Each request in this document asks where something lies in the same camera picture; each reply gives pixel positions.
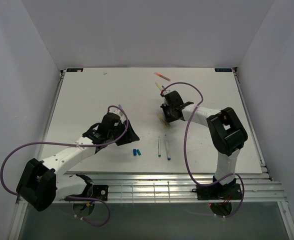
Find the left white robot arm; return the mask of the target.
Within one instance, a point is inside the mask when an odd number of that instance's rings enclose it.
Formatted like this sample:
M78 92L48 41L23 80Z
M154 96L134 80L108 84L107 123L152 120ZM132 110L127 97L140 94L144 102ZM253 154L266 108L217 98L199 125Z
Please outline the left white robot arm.
M92 179L84 174L76 174L70 178L64 178L63 175L111 142L122 146L139 139L130 121L118 113L108 112L101 122L93 124L85 131L73 146L42 160L29 160L16 192L39 212L58 199L70 200L76 197L87 200L94 195Z

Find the blue cap white marker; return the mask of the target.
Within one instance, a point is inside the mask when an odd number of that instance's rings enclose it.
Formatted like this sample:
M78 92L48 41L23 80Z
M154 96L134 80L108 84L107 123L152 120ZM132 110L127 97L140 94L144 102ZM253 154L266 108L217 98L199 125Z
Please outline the blue cap white marker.
M168 161L170 161L171 155L170 155L169 141L166 134L164 135L164 143L165 143L165 150L166 150L166 158Z

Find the yellow highlighter pen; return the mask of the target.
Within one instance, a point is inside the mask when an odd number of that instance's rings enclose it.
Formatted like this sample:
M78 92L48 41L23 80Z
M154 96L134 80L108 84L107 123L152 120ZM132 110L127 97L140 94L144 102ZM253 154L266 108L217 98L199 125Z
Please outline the yellow highlighter pen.
M169 129L169 125L166 123L166 121L164 120L164 118L161 115L157 115L159 121L161 122L161 124L164 126L165 129Z

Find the green acrylic marker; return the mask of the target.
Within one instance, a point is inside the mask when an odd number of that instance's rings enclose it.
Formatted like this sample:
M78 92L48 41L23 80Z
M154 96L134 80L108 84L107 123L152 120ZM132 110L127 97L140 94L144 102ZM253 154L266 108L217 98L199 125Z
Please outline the green acrylic marker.
M162 156L162 154L161 154L161 138L160 138L160 136L157 139L157 156L159 158Z

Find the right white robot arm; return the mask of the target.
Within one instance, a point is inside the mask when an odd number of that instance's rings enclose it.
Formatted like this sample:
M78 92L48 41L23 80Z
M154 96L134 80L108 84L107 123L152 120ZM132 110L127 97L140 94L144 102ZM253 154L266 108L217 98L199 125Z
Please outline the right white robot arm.
M163 91L164 98L160 106L166 123L177 120L186 121L183 152L187 157L187 134L191 123L207 127L212 143L217 150L217 167L213 176L213 194L224 199L231 193L229 185L235 180L235 170L240 150L248 140L248 134L236 112L231 107L211 109L199 106L191 101L184 102L177 91Z

